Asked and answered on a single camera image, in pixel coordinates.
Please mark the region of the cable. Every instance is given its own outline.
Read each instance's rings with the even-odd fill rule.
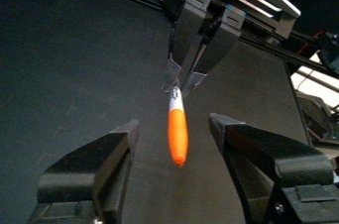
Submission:
[[[312,36],[312,39],[318,38],[318,36],[320,36],[320,35],[324,34],[324,33],[326,33],[324,30],[319,31],[319,32]],[[308,46],[310,46],[310,43],[306,43],[306,44],[303,45],[303,47],[302,47],[300,50],[298,51],[298,54],[299,54],[299,55],[300,55],[300,53],[308,48]]]

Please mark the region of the black table surface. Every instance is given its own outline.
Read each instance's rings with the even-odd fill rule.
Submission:
[[[127,0],[0,0],[0,223],[24,223],[46,168],[131,119],[140,137],[123,223],[244,223],[212,112],[302,142],[283,61],[238,44],[187,97],[190,155],[167,148],[171,23]]]

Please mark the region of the dark gray surface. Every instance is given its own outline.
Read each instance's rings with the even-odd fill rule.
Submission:
[[[208,130],[218,112],[306,140],[282,61],[236,47],[186,100],[190,156],[167,149],[171,25],[126,0],[0,0],[0,223],[24,223],[44,169],[138,119],[123,223],[244,223]]]

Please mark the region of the wire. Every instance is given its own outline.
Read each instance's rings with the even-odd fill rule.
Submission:
[[[302,83],[303,83],[304,80],[308,78],[308,76],[311,75],[312,72],[314,72],[314,69],[310,71],[310,73],[307,74],[307,76],[303,78],[302,82],[298,84],[296,90],[299,90],[299,87],[300,87]]]
[[[319,31],[314,36],[312,36],[312,38],[315,39],[315,38],[318,38],[322,34],[324,34],[326,33],[326,31],[324,30],[322,30],[322,31]],[[306,43],[304,45],[303,45],[303,47],[300,48],[300,50],[298,51],[298,54],[300,55],[300,53],[308,48],[308,46],[310,46],[310,43]]]

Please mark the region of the orange object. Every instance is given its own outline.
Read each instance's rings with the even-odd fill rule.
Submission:
[[[182,167],[187,159],[188,131],[183,97],[179,87],[174,88],[170,96],[168,145],[172,161]]]

